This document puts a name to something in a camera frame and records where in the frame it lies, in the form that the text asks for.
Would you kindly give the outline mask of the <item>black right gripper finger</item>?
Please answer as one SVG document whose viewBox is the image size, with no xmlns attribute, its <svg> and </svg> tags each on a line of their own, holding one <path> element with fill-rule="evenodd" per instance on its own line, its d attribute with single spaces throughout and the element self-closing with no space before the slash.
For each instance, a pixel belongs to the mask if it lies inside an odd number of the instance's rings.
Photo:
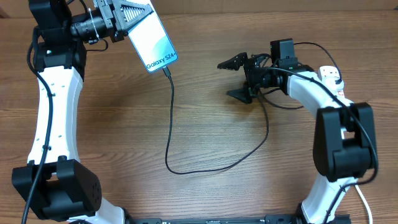
<svg viewBox="0 0 398 224">
<path fill-rule="evenodd" d="M 226 92 L 228 96 L 231 96 L 245 104 L 251 104 L 252 103 L 252 96 L 249 92 L 248 89 L 246 88 L 241 88 L 241 89 L 236 89 L 236 90 L 229 90 Z"/>
<path fill-rule="evenodd" d="M 238 71 L 240 67 L 242 67 L 248 58 L 246 52 L 242 52 L 232 57 L 231 59 L 221 62 L 217 65 L 217 69 L 225 69 L 225 70 L 235 70 Z"/>
</svg>

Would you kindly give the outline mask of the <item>blue-screen Samsung smartphone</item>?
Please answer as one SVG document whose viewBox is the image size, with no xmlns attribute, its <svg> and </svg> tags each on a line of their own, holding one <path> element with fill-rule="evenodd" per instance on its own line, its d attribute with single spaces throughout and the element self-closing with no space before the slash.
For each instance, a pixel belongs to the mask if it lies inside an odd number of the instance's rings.
<svg viewBox="0 0 398 224">
<path fill-rule="evenodd" d="M 132 0 L 131 2 L 148 4 L 153 10 L 128 32 L 145 69 L 149 73 L 153 73 L 176 62 L 178 60 L 177 51 L 151 1 Z"/>
</svg>

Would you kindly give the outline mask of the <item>white power strip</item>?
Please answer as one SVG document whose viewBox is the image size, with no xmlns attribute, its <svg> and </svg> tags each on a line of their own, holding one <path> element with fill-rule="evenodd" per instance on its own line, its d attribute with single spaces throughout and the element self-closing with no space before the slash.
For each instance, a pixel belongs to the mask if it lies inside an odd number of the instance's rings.
<svg viewBox="0 0 398 224">
<path fill-rule="evenodd" d="M 353 102 L 345 98 L 344 81 L 339 84 L 336 83 L 340 79 L 340 73 L 336 67 L 325 65 L 318 69 L 318 77 L 321 82 L 345 105 L 350 105 Z"/>
</svg>

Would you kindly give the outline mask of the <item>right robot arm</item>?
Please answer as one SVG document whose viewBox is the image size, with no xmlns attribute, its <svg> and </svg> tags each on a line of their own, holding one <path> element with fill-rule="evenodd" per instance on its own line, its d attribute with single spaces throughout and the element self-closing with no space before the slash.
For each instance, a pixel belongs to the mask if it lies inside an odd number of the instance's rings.
<svg viewBox="0 0 398 224">
<path fill-rule="evenodd" d="M 218 69 L 244 69 L 241 89 L 229 96 L 250 104 L 265 97 L 261 89 L 283 91 L 299 101 L 315 118 L 313 162 L 318 176 L 307 198 L 293 215 L 266 215 L 266 223 L 351 223 L 349 215 L 336 209 L 351 187 L 372 182 L 363 180 L 378 171 L 373 109 L 354 103 L 344 94 L 344 82 L 336 64 L 314 70 L 299 62 L 292 39 L 270 42 L 270 53 L 248 56 L 243 52 L 218 64 Z"/>
</svg>

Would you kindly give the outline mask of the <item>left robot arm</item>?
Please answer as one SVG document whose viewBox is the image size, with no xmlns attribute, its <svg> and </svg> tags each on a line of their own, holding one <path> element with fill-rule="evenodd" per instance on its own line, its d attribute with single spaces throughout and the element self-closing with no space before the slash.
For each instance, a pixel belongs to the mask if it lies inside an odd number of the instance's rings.
<svg viewBox="0 0 398 224">
<path fill-rule="evenodd" d="M 83 88 L 86 44 L 119 42 L 155 14 L 150 1 L 95 1 L 74 16 L 66 0 L 30 0 L 37 22 L 27 64 L 39 84 L 35 139 L 12 184 L 25 200 L 24 215 L 70 223 L 132 223 L 125 208 L 102 195 L 99 178 L 80 162 L 77 108 Z"/>
</svg>

